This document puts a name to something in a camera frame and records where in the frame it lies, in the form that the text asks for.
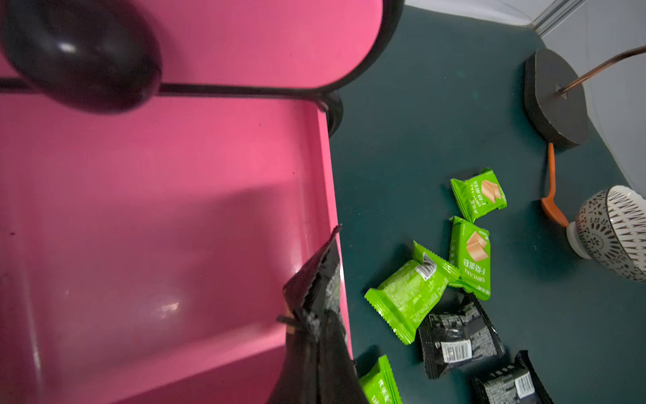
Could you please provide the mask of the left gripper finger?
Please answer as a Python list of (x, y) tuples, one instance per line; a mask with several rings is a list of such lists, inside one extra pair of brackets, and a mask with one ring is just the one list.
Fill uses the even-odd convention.
[(343, 322), (334, 311), (323, 317), (315, 339), (304, 325), (286, 318), (286, 353), (269, 403), (366, 403), (348, 353)]

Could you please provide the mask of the black pink drawer cabinet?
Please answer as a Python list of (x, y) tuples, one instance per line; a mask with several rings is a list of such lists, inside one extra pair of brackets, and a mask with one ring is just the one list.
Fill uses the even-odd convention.
[(159, 93), (93, 114), (1, 61), (1, 400), (264, 403), (338, 223), (340, 88), (401, 1), (135, 1)]

